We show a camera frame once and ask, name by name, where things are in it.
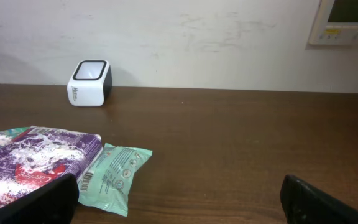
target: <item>wooden desk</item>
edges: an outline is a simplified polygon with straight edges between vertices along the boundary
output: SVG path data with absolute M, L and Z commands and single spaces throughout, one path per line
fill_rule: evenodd
M 358 209 L 355 94 L 115 88 L 77 108 L 65 86 L 0 85 L 0 130 L 30 125 L 154 151 L 127 218 L 79 205 L 72 223 L 285 223 L 285 174 Z

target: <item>mint green package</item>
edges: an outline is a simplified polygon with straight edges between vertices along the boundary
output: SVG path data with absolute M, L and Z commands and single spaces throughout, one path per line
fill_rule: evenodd
M 147 149 L 116 147 L 106 143 L 78 185 L 78 201 L 126 217 L 134 174 L 152 153 Z

